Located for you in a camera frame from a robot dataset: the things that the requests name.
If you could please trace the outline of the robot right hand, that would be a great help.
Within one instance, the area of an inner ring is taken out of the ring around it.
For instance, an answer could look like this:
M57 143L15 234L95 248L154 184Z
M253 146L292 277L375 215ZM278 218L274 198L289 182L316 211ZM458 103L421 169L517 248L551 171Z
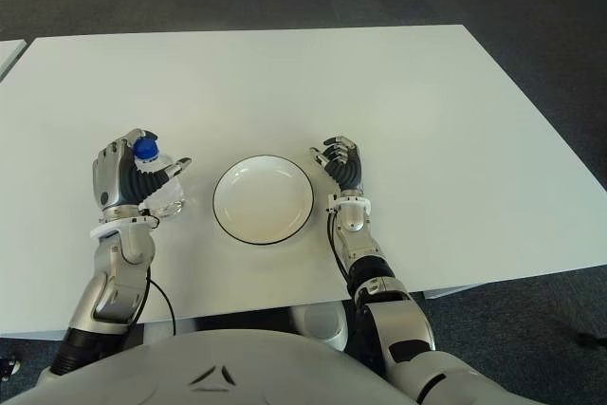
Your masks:
M314 161L336 182L342 192L362 193L362 165L357 144L345 136L328 138L323 151L310 147Z

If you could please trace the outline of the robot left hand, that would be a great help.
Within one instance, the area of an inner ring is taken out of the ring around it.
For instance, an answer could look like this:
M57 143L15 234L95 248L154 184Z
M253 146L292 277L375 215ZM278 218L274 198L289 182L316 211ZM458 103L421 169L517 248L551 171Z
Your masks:
M157 171L142 171L135 155L135 145L142 139L156 141L157 135L139 128L131 130L111 141L93 161L93 192L102 212L120 206L137 208L191 165L192 159L183 157Z

